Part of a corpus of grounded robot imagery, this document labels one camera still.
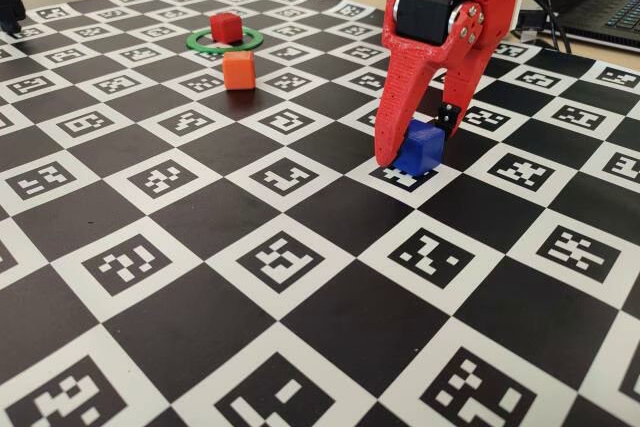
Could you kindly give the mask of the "red gripper black motor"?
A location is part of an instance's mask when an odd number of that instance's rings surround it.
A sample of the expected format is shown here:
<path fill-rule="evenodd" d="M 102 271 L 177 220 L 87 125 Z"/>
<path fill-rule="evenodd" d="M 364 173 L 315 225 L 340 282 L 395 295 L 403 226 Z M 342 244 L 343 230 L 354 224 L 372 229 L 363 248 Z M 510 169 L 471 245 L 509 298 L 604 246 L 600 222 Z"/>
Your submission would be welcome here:
<path fill-rule="evenodd" d="M 396 158 L 429 82 L 446 69 L 437 126 L 445 138 L 458 128 L 480 78 L 478 55 L 508 31 L 518 0 L 387 0 L 383 45 L 390 50 L 375 120 L 375 157 Z"/>

